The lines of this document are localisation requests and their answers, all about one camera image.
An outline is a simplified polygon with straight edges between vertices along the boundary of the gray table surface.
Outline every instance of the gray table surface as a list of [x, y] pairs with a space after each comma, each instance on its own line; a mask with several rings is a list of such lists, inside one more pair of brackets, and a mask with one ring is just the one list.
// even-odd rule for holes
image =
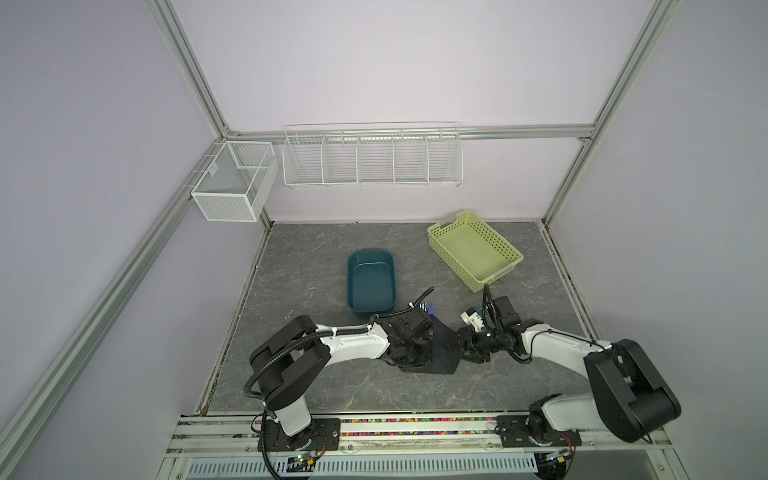
[[[398, 308], [429, 286], [427, 303], [453, 329], [459, 314], [479, 306], [472, 293], [427, 244], [427, 223], [277, 224], [237, 326], [209, 412], [255, 412], [243, 396], [251, 374], [250, 353], [289, 320], [309, 315], [315, 323], [360, 322], [346, 305], [346, 262], [363, 248], [384, 248], [395, 259]], [[582, 330], [536, 223], [492, 223], [523, 254], [514, 271], [494, 285], [509, 296], [523, 319], [536, 318], [567, 332]], [[403, 373], [380, 360], [356, 359], [326, 367], [306, 392], [313, 413], [386, 411], [520, 410], [552, 393], [589, 391], [578, 374], [543, 359], [516, 363], [496, 353], [490, 363], [462, 361], [449, 376]]]

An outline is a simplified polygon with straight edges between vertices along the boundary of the teal plastic container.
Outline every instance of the teal plastic container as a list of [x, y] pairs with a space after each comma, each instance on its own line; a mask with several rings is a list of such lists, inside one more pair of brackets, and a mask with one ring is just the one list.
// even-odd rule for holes
[[388, 313], [397, 303], [395, 261], [382, 249], [360, 250], [347, 262], [346, 301], [360, 316]]

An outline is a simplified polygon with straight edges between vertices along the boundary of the white mesh basket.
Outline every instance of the white mesh basket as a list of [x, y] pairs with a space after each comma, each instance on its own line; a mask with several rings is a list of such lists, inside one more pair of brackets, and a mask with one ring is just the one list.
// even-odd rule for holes
[[225, 141], [192, 197], [208, 220], [256, 222], [278, 169], [271, 142]]
[[463, 175], [457, 124], [337, 125], [338, 131], [286, 127], [285, 183], [291, 188], [459, 185]]

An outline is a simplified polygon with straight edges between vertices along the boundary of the light green basket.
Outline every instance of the light green basket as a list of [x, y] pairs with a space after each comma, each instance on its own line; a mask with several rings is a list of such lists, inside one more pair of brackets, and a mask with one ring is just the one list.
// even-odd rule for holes
[[472, 210], [459, 213], [445, 227], [435, 223], [427, 229], [427, 237], [429, 246], [475, 293], [523, 261], [523, 254]]

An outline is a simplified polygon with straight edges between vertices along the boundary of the white wire basket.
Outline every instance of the white wire basket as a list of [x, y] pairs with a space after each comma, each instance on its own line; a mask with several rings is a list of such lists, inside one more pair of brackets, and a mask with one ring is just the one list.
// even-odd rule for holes
[[278, 170], [271, 142], [225, 141], [192, 197], [208, 220], [256, 222]]
[[328, 126], [286, 127], [283, 173], [288, 187], [456, 186], [462, 182], [458, 124], [320, 127]]

